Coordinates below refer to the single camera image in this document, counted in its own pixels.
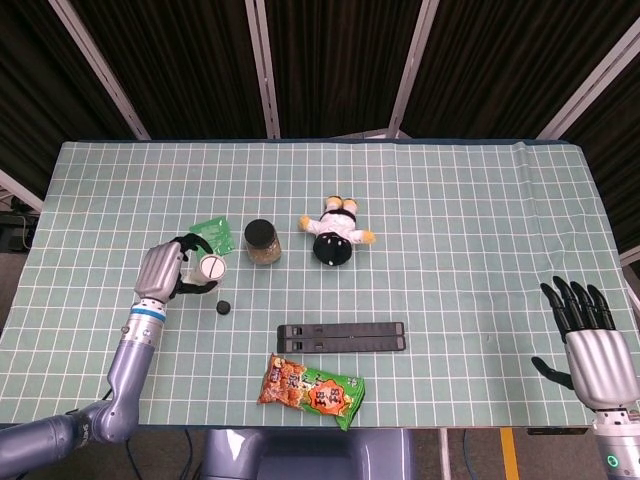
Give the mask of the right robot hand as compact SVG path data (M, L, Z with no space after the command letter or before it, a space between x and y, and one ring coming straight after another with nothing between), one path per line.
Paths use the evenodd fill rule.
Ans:
M626 408L639 400L639 380L628 344L617 330L608 302L595 286L559 276L542 283L569 366L567 373L534 356L544 378L575 392L592 411Z

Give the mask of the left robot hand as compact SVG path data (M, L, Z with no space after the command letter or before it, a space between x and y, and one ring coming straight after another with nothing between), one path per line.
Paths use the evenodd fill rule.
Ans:
M176 295L206 294L219 284L216 280L188 283L182 279L182 263L189 260L188 251L202 248L212 254L209 243L199 235L188 233L151 248L145 255L134 291L139 299L152 299L167 304Z

